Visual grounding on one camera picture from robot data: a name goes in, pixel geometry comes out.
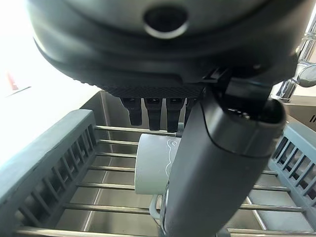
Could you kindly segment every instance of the stainless steel sink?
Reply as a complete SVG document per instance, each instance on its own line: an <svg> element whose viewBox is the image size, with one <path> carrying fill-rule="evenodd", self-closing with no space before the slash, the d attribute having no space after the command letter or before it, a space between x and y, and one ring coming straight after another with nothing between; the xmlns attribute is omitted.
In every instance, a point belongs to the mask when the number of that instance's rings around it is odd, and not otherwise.
<svg viewBox="0 0 316 237"><path fill-rule="evenodd" d="M128 113L120 104L118 98L112 97L106 92L99 92L92 98L84 109L92 109L96 116L98 125L115 126L115 127L130 127ZM165 129L165 110L162 111L161 128ZM143 126L148 127L148 119L146 110L143 110ZM135 132L119 132L108 131L107 129L97 130L98 138L105 140L98 144L99 152L107 152L112 154L136 154L136 143L139 140L140 133ZM135 144L118 145L109 144L112 141L129 141ZM120 158L112 156L97 156L93 163L94 166L111 166L134 168L135 158ZM273 172L271 174L263 174L258 185L271 187L280 187L281 183L277 183L277 178ZM134 185L134 173L132 170L119 171L104 171L104 170L89 170L83 182L98 183L98 184L115 184L115 185ZM284 191L265 191L253 190L249 194L249 198L245 200L245 204L275 204L271 198L265 202L265 197L271 197L271 192L276 194L277 205L282 205L282 200L291 200L287 192ZM137 207L148 208L151 200L149 195L137 195L133 190L127 189L109 189L96 187L80 187L73 196L71 203L85 203L104 206L119 206L119 207ZM294 202L287 202L287 206L295 207ZM270 211L257 211L255 208L250 210L241 209L236 212L233 218L226 224L225 228L230 229L250 229L250 230L275 230L275 231L309 231L313 229L308 224L307 220L300 212L278 212L277 208ZM301 222L300 226L288 223L285 229L284 225L274 226L273 223L267 224L265 220L272 218L282 218L282 213L286 215L287 220L294 217L295 221ZM158 236L158 223L148 214L131 214L117 213L115 211L93 211L93 210L72 210L66 209L60 219L56 229L62 230L77 230L85 232L98 232L123 235L138 235L138 236Z"/></svg>

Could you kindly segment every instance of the black plastic housing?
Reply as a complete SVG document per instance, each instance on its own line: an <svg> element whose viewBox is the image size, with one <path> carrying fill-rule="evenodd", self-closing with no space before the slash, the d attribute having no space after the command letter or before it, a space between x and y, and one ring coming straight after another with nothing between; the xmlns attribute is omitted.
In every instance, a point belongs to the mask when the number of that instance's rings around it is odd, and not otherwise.
<svg viewBox="0 0 316 237"><path fill-rule="evenodd" d="M222 105L209 95L191 111L163 198L167 237L216 234L245 200L282 133L286 115L279 101L267 102L256 120Z"/></svg>

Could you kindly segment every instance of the dish drying rack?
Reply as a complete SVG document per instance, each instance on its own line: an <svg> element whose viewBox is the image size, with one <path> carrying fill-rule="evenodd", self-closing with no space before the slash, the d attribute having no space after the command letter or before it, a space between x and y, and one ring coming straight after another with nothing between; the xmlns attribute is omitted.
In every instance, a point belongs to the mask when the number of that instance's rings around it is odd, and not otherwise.
<svg viewBox="0 0 316 237"><path fill-rule="evenodd" d="M113 145L137 147L138 142L111 140L110 136L97 139L98 132L108 133L109 131L175 136L175 133L166 131L96 126L92 111L70 112L0 168L0 236L136 237L130 233L89 232L86 228L80 231L58 229L60 226L58 223L65 215L65 210L89 211L90 214L109 212L146 215L151 219L148 208L72 202L78 188L95 191L134 190L133 185L83 181L89 170L120 173L135 171L132 167L116 167L108 163L106 165L93 164L96 158L101 160L104 157L136 158L135 154L113 152L111 147ZM315 137L313 131L299 123L288 124L269 163L271 170L267 168L262 175L274 179L278 177L283 185L257 183L240 206L240 210L253 212L261 230L225 227L217 235L218 237L316 236L313 231L316 227L314 210L316 195L313 193L316 176L311 178L315 161L313 158L316 157L316 144L311 142L313 136ZM302 171L300 167L306 164L306 161L308 164ZM287 195L295 203L292 205L254 204L256 198L260 199L262 192L269 192L269 196ZM303 223L302 230L277 230L273 224L267 222L271 218L279 218L279 214L286 215L287 213L298 213L294 219L298 224ZM71 216L73 219L76 217L80 218L79 215Z"/></svg>

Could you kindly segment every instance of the metal rod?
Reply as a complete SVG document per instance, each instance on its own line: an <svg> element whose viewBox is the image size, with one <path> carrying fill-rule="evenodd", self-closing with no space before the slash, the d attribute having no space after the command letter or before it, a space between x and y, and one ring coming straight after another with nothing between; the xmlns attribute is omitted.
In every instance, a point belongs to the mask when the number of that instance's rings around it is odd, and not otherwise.
<svg viewBox="0 0 316 237"><path fill-rule="evenodd" d="M148 208L138 208L138 207L66 203L66 204L64 204L64 208L73 209L73 210L85 210L85 211L105 211L105 212L118 212L118 213L149 215ZM296 207L296 206L257 205L257 204L242 204L239 209L241 209L241 210L259 210L259 211L303 212L303 209L301 207Z"/></svg>
<svg viewBox="0 0 316 237"><path fill-rule="evenodd" d="M96 170L108 170L108 168L114 168L109 169L109 171L116 171L115 169L119 169L118 171L123 171L121 169L128 169L127 172L134 172L133 168L121 168L121 167L110 167L110 166L96 166ZM122 184L103 184L103 183L90 183L90 182L82 182L77 184L78 187L83 188L100 188L100 189L116 189L116 190L135 190L135 186L133 185L122 185ZM254 190L265 190L265 191L283 191L283 192L289 192L290 189L287 187L278 187L278 186L262 186L262 185L254 185Z"/></svg>
<svg viewBox="0 0 316 237"><path fill-rule="evenodd" d="M252 201L251 201L251 199L250 199L249 197L246 197L246 200L245 200L245 201L246 201L247 204L253 204ZM262 230L267 230L267 227L266 227L264 221L262 220L262 218L260 217L258 211L257 211L257 210L253 210L252 213L253 213L253 215L255 216L256 220L258 221L258 223L259 223L261 229L262 229Z"/></svg>
<svg viewBox="0 0 316 237"><path fill-rule="evenodd" d="M242 204L241 210L258 210L258 211L287 211L287 212L303 212L301 207L296 206L277 206L277 205L258 205L258 204Z"/></svg>
<svg viewBox="0 0 316 237"><path fill-rule="evenodd" d="M281 187L281 186L263 186L263 185L254 185L254 190L266 190L266 191L283 191L283 192L289 192L291 191L287 187Z"/></svg>
<svg viewBox="0 0 316 237"><path fill-rule="evenodd" d="M101 183L82 182L82 183L78 183L77 186L81 188L135 190L134 185L124 185L124 184L101 184Z"/></svg>
<svg viewBox="0 0 316 237"><path fill-rule="evenodd" d="M291 231L267 231L267 230L250 230L250 229L234 229L228 228L228 232L231 236L246 236L246 237L276 237L276 236L289 236L289 237L299 237L299 236L316 236L316 232L291 232Z"/></svg>
<svg viewBox="0 0 316 237"><path fill-rule="evenodd" d="M99 143L115 144L115 145L127 145L127 146L138 146L138 142L125 142L125 141L114 141L114 140L103 140L100 139Z"/></svg>
<svg viewBox="0 0 316 237"><path fill-rule="evenodd" d="M82 231L52 230L36 227L20 227L15 231L19 236L33 237L140 237L133 235L106 234Z"/></svg>
<svg viewBox="0 0 316 237"><path fill-rule="evenodd" d="M112 153L112 152L98 152L97 156L101 157L120 157L120 158L135 158L135 154L121 154L121 153Z"/></svg>
<svg viewBox="0 0 316 237"><path fill-rule="evenodd" d="M104 170L104 171L118 171L118 172L135 172L135 168L101 166L101 165L92 165L88 169L90 169L90 170Z"/></svg>
<svg viewBox="0 0 316 237"><path fill-rule="evenodd" d="M150 215L148 208L140 208L140 207L105 206L105 205L66 203L66 204L64 204L64 208L72 209L72 210L84 210L84 211L104 211L104 212Z"/></svg>
<svg viewBox="0 0 316 237"><path fill-rule="evenodd" d="M275 176L277 176L277 172L276 171L272 171L272 170L264 170L264 171L262 171L262 174L268 174L268 175L275 175Z"/></svg>
<svg viewBox="0 0 316 237"><path fill-rule="evenodd" d="M164 130L160 131L150 131L143 128L130 128L130 127L111 127L111 126L95 126L96 130L106 130L106 131L119 131L119 132L141 132L154 135L166 135L166 136L175 136L174 132L167 132Z"/></svg>

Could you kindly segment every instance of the chrome faucet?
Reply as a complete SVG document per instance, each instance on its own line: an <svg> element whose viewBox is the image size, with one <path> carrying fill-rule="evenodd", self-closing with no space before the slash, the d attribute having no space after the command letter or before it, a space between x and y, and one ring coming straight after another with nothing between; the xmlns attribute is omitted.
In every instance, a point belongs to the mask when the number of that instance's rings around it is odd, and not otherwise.
<svg viewBox="0 0 316 237"><path fill-rule="evenodd" d="M299 63L297 64L294 77L284 81L276 93L276 97L288 102L297 85L312 87L316 85L316 64L309 60L315 49L316 41L316 7L307 26L302 42L298 47Z"/></svg>

